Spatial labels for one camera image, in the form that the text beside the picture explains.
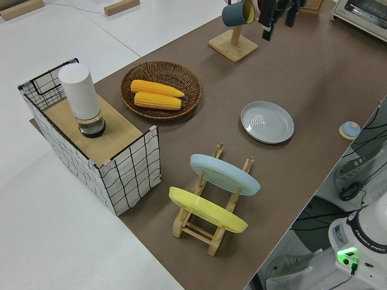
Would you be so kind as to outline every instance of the yellow plate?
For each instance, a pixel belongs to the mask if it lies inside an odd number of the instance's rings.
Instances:
[[[247,223],[235,214],[191,192],[170,187],[169,198],[179,207],[227,231],[242,233],[247,228]]]

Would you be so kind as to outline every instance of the yellow corn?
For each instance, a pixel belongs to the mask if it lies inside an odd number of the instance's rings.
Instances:
[[[167,95],[152,94],[150,92],[138,92],[134,96],[134,104],[139,107],[173,110],[177,111],[181,108],[181,100],[179,98],[168,97]]]
[[[149,82],[147,80],[133,80],[131,83],[131,91],[134,93],[151,92],[153,94],[167,95],[175,98],[184,97],[184,93],[178,89],[162,85],[161,83]]]

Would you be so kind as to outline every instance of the brown desk surface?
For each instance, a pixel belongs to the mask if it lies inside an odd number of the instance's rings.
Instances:
[[[160,129],[162,182],[121,220],[186,289],[243,289],[350,145],[339,134],[349,120],[363,126],[387,93],[387,45],[343,21],[331,20],[334,3],[320,15],[300,13],[294,28],[281,19],[271,42],[261,39],[258,23],[242,35],[258,50],[233,63],[208,46],[227,28],[220,18],[142,57],[96,84],[97,92],[141,131],[154,122],[131,112],[119,94],[124,74],[139,63],[180,63],[201,80],[203,98],[185,122],[156,123]],[[265,100],[285,108],[295,132],[283,144],[262,144],[241,126],[242,108]],[[215,257],[207,244],[187,235],[172,236],[178,207],[168,198],[170,186],[190,190],[197,176],[193,153],[212,154],[225,144],[222,159],[250,171],[262,186],[242,196],[235,213],[249,227],[226,233]],[[226,205],[229,195],[207,185],[203,197]]]

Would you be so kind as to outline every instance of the mug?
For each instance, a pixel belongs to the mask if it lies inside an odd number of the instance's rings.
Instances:
[[[223,8],[222,20],[225,26],[239,26],[243,24],[250,24],[254,20],[254,5],[251,0],[242,0],[228,5]]]

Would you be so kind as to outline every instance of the wicker basket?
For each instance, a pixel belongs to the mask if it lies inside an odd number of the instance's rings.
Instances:
[[[185,96],[181,98],[181,109],[168,111],[136,106],[135,94],[131,91],[133,80],[162,83],[182,91]],[[138,115],[152,120],[175,120],[187,115],[198,104],[201,98],[201,83],[195,74],[182,65],[167,61],[146,62],[125,74],[121,82],[120,94],[124,104]]]

